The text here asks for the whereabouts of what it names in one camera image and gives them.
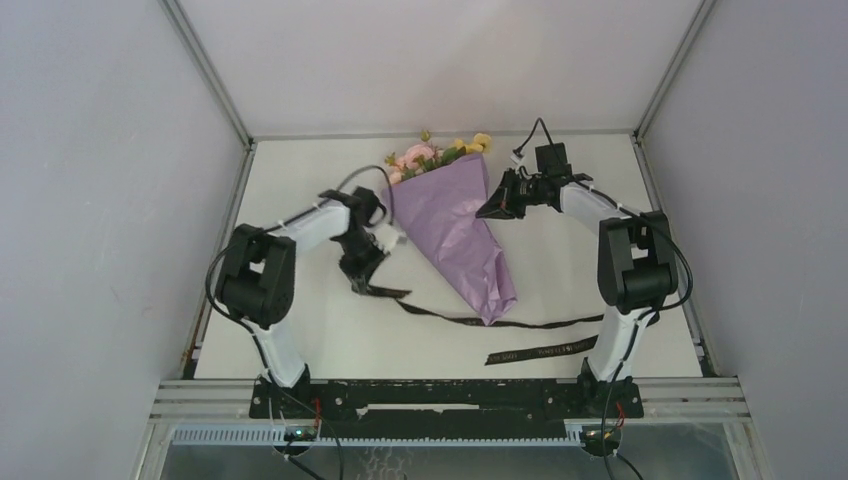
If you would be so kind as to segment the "yellow fake flower stem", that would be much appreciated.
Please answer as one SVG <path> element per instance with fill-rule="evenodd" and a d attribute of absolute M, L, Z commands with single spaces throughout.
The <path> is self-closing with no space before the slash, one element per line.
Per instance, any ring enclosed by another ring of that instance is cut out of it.
<path fill-rule="evenodd" d="M 487 153 L 492 145 L 492 137 L 485 133 L 476 133 L 465 148 L 468 153 Z"/>
<path fill-rule="evenodd" d="M 453 163 L 458 158 L 461 158 L 467 155 L 469 152 L 473 153 L 474 150 L 469 149 L 470 144 L 466 144 L 462 139 L 455 139 L 453 144 L 445 148 L 441 151 L 440 161 L 443 165 L 448 165 Z"/>

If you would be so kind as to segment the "pink purple wrapping paper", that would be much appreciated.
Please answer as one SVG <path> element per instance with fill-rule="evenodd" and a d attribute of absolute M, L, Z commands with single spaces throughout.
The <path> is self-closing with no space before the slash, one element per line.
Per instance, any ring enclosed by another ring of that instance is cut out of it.
<path fill-rule="evenodd" d="M 485 158 L 474 153 L 381 192 L 395 223 L 485 326 L 517 303 L 504 250 L 475 216 L 488 181 Z"/>

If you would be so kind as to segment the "pink fake flower stem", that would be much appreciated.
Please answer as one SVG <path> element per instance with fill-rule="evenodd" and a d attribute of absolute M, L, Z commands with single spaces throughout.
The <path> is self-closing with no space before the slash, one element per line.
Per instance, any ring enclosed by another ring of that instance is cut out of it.
<path fill-rule="evenodd" d="M 406 154 L 399 155 L 392 152 L 385 157 L 384 162 L 388 167 L 388 178 L 392 185 L 398 184 L 407 178 L 409 167 L 407 166 L 408 157 Z"/>
<path fill-rule="evenodd" d="M 442 149 L 433 142 L 431 132 L 422 130 L 419 142 L 406 150 L 397 166 L 403 178 L 411 178 L 435 168 L 441 156 Z"/>

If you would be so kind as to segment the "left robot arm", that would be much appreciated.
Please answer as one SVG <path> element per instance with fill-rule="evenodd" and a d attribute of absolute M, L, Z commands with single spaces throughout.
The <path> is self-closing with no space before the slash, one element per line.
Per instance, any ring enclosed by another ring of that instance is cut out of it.
<path fill-rule="evenodd" d="M 390 251 L 373 233 L 374 214 L 389 216 L 377 195 L 358 187 L 352 193 L 327 190 L 319 198 L 272 226 L 237 226 L 204 280 L 209 304 L 250 334 L 263 376 L 277 386 L 274 404 L 290 417 L 305 414 L 313 401 L 311 388 L 300 382 L 307 365 L 285 320 L 294 301 L 298 255 L 325 241 L 335 242 L 342 249 L 339 268 L 354 293 L 379 298 L 407 294 L 370 282 Z"/>

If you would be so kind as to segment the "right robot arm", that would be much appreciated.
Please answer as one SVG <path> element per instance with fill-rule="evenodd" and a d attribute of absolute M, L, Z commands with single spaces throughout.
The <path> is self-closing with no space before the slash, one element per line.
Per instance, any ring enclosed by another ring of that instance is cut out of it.
<path fill-rule="evenodd" d="M 618 400 L 616 387 L 631 375 L 632 357 L 648 324 L 678 289 L 682 256 L 661 211 L 635 213 L 574 172 L 564 143 L 535 149 L 537 171 L 504 172 L 495 192 L 477 210 L 480 219 L 522 219 L 530 206 L 547 205 L 577 220 L 598 241 L 596 279 L 606 304 L 598 335 L 583 346 L 562 345 L 562 355 L 586 352 L 578 377 L 579 406 L 605 415 Z"/>

